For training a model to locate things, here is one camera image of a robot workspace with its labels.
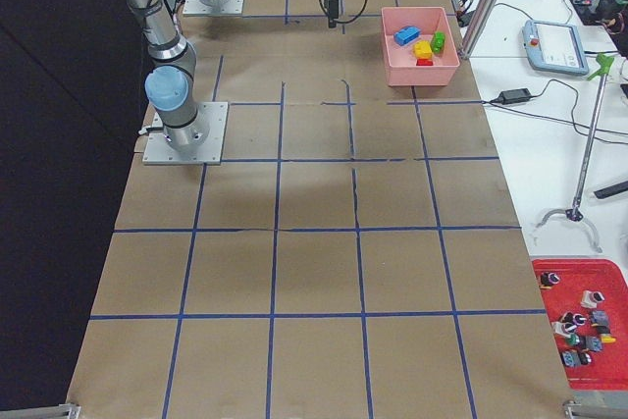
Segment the blue toy block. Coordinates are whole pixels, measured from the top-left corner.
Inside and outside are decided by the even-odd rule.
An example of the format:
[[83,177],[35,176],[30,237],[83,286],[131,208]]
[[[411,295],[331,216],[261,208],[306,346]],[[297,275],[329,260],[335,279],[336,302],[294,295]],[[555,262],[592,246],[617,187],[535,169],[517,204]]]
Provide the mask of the blue toy block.
[[416,40],[421,34],[421,29],[417,26],[404,26],[393,34],[394,42],[399,46],[404,46]]

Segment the yellow toy block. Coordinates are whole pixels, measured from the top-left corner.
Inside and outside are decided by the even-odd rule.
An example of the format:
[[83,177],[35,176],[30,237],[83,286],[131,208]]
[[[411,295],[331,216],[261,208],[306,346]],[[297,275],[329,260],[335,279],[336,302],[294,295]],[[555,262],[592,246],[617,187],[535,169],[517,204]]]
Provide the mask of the yellow toy block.
[[413,54],[419,59],[432,59],[433,52],[431,49],[430,41],[419,40],[413,44]]

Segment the red toy block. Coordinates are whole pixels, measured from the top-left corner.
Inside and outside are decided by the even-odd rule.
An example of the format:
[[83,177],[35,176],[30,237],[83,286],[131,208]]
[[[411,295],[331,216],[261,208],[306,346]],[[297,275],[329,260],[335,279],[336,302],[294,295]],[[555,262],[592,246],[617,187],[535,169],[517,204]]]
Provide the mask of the red toy block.
[[416,65],[417,65],[418,67],[431,67],[431,66],[433,66],[433,65],[434,65],[434,61],[433,61],[433,60],[431,60],[431,59],[422,59],[422,58],[419,58],[419,59],[416,61]]

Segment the green toy block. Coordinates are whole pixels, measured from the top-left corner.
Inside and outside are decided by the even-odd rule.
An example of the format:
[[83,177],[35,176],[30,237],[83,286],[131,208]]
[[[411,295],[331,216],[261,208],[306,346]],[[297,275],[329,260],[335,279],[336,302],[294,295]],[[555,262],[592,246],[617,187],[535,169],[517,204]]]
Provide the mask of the green toy block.
[[442,31],[436,31],[431,39],[430,45],[434,54],[440,55],[445,50],[446,35]]

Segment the pink plastic box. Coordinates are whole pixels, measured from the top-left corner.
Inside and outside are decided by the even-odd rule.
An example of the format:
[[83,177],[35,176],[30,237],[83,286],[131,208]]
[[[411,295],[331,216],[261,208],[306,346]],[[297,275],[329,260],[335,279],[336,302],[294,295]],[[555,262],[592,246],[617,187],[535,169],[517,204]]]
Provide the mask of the pink plastic box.
[[443,86],[459,67],[442,7],[385,7],[382,44],[390,86]]

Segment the black power adapter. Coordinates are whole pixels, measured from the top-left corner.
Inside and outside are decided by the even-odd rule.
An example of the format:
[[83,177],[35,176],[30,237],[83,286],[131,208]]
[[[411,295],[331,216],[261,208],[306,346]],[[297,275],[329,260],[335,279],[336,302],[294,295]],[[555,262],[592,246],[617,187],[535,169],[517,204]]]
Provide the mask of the black power adapter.
[[497,103],[502,105],[518,104],[528,102],[533,98],[528,88],[515,88],[503,90],[497,96]]

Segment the teach pendant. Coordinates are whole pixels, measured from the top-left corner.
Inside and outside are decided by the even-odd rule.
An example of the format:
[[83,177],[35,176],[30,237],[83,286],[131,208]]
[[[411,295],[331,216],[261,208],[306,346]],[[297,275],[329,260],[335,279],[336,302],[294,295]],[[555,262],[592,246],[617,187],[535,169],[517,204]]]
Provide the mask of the teach pendant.
[[522,27],[522,37],[533,70],[571,76],[589,73],[576,26],[528,20]]

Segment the reacher grabber tool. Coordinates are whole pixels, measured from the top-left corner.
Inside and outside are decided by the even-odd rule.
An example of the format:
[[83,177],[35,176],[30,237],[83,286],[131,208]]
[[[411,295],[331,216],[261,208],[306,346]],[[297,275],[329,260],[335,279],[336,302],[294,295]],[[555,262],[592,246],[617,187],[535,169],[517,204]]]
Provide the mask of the reacher grabber tool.
[[599,117],[601,113],[602,101],[604,97],[605,86],[607,83],[607,78],[611,66],[614,62],[614,59],[611,56],[608,56],[604,53],[598,53],[596,56],[596,62],[599,65],[599,68],[592,74],[588,76],[588,80],[593,78],[599,78],[599,86],[596,95],[596,101],[593,108],[593,113],[589,125],[589,130],[587,133],[587,140],[584,148],[584,154],[582,157],[582,162],[579,171],[578,182],[576,185],[576,190],[574,196],[572,198],[571,205],[566,209],[554,208],[549,210],[541,219],[539,223],[535,225],[535,229],[539,229],[543,227],[550,221],[550,218],[553,216],[564,216],[568,221],[574,224],[581,224],[585,227],[585,234],[587,235],[589,244],[595,253],[602,253],[602,248],[600,246],[600,234],[595,224],[587,219],[582,212],[580,211],[580,206],[583,199],[583,193],[586,183],[586,178],[588,175],[589,164],[591,159],[591,154],[594,147],[594,141],[596,137],[597,126],[599,122]]

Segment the red parts tray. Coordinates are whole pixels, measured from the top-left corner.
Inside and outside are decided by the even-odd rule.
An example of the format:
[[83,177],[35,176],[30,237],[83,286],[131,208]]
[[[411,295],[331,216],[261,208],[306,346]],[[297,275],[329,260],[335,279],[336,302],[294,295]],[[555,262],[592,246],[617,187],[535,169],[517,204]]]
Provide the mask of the red parts tray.
[[627,286],[606,259],[536,259],[542,299],[570,387],[627,389]]

